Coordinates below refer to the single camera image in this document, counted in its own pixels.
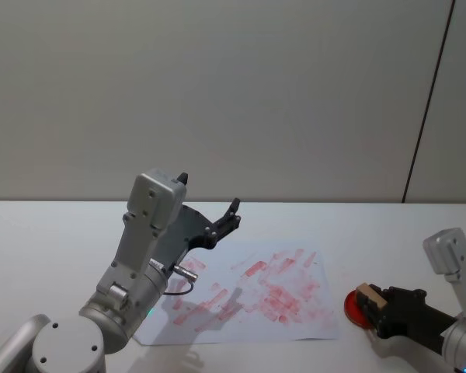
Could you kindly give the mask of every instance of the table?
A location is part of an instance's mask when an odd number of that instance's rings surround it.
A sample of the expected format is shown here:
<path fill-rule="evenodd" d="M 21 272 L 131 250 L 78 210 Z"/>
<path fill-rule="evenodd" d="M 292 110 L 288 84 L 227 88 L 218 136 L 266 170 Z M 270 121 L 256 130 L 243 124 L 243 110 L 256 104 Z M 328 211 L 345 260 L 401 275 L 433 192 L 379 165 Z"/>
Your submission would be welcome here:
<path fill-rule="evenodd" d="M 226 203 L 190 203 L 209 219 Z M 123 231 L 123 202 L 0 201 L 0 333 L 37 313 L 77 314 L 109 265 Z M 142 347 L 107 356 L 114 373 L 239 373 L 451 370 L 402 338 L 373 341 L 344 316 L 343 299 L 366 281 L 423 288 L 451 315 L 451 287 L 430 268 L 424 238 L 460 226 L 466 205 L 243 203 L 228 239 L 310 239 L 323 254 L 339 320 L 338 340 Z"/>

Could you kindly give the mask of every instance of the small block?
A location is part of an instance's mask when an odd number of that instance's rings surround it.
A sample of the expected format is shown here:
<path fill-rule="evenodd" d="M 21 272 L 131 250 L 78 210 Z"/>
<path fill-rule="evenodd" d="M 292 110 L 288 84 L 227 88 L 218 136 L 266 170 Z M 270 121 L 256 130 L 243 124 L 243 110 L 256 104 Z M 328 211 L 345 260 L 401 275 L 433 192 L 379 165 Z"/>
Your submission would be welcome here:
<path fill-rule="evenodd" d="M 375 302 L 378 309 L 382 309 L 387 304 L 387 301 L 385 301 L 370 285 L 366 283 L 359 285 L 356 288 L 356 291 L 366 295 L 371 301 Z"/>

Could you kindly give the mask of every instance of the white wall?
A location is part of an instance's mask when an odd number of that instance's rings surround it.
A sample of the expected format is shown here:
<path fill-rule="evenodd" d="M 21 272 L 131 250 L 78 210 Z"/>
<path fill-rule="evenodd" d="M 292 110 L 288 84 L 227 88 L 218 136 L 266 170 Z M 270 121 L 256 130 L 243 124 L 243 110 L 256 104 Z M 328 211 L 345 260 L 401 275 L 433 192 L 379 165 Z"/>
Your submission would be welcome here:
<path fill-rule="evenodd" d="M 457 0 L 408 202 L 466 202 L 466 0 Z"/>
<path fill-rule="evenodd" d="M 0 0 L 0 198 L 400 200 L 448 0 Z"/>

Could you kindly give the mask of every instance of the black cable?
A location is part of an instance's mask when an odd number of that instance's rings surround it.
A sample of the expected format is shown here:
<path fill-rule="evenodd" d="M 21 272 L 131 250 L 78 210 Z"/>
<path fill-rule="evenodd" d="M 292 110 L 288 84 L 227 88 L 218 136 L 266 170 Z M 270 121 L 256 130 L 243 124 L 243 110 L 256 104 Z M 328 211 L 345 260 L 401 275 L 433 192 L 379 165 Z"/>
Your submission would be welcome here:
<path fill-rule="evenodd" d="M 190 284 L 190 289 L 188 289 L 187 291 L 182 291 L 180 293 L 168 293 L 168 292 L 164 292 L 162 293 L 162 295 L 185 295 L 185 294 L 188 294 L 188 293 L 191 293 L 192 290 L 193 290 L 193 282 L 188 282 Z"/>
<path fill-rule="evenodd" d="M 409 190 L 409 184 L 411 183 L 412 171 L 414 170 L 414 164 L 416 163 L 416 157 L 418 156 L 419 144 L 421 143 L 421 137 L 423 136 L 423 130 L 425 129 L 426 116 L 428 115 L 429 104 L 432 101 L 433 89 L 435 88 L 436 76 L 438 75 L 438 70 L 440 67 L 440 61 L 442 60 L 443 48 L 445 47 L 445 41 L 447 40 L 447 34 L 449 33 L 450 20 L 452 19 L 452 14 L 454 13 L 454 6 L 456 5 L 456 0 L 452 0 L 450 4 L 449 16 L 447 17 L 447 24 L 445 30 L 443 31 L 442 44 L 440 45 L 440 51 L 436 59 L 435 72 L 433 73 L 432 84 L 429 88 L 428 100 L 426 101 L 426 108 L 423 114 L 423 120 L 421 121 L 421 128 L 419 129 L 418 140 L 416 142 L 416 147 L 414 149 L 414 154 L 412 156 L 411 166 L 409 167 L 409 174 L 407 175 L 407 181 L 405 182 L 404 194 L 402 196 L 402 203 L 405 203 L 407 197 L 407 192 Z"/>

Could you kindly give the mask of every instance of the white paper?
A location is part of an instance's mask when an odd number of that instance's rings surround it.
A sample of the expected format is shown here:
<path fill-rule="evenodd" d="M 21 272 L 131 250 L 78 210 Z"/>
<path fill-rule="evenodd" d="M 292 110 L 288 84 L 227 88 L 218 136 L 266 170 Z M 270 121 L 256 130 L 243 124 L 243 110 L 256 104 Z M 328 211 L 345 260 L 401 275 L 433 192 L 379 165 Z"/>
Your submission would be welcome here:
<path fill-rule="evenodd" d="M 135 333 L 144 345 L 287 341 L 337 337 L 321 254 L 312 244 L 220 242 L 182 265 L 194 290 L 162 296 Z M 167 291 L 188 284 L 173 275 Z"/>

